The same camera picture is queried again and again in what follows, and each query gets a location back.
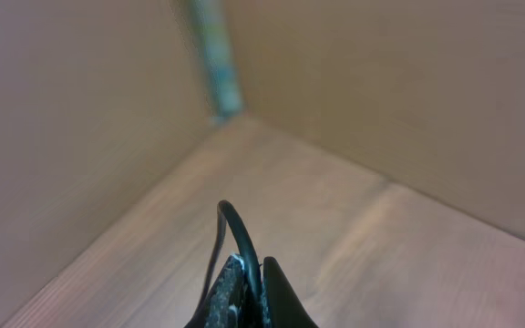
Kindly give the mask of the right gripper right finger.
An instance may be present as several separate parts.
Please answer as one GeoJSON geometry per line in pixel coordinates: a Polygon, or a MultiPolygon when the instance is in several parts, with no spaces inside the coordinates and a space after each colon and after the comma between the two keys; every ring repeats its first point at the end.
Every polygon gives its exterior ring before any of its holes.
{"type": "Polygon", "coordinates": [[[274,257],[263,260],[262,323],[270,328],[318,328],[274,257]]]}

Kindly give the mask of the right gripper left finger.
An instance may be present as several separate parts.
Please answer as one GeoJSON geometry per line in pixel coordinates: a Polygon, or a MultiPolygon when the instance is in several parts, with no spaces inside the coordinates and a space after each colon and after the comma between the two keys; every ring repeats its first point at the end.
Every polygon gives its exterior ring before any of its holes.
{"type": "Polygon", "coordinates": [[[213,280],[215,263],[211,260],[198,306],[184,328],[239,328],[243,322],[246,298],[243,259],[235,253],[229,256],[213,280]]]}

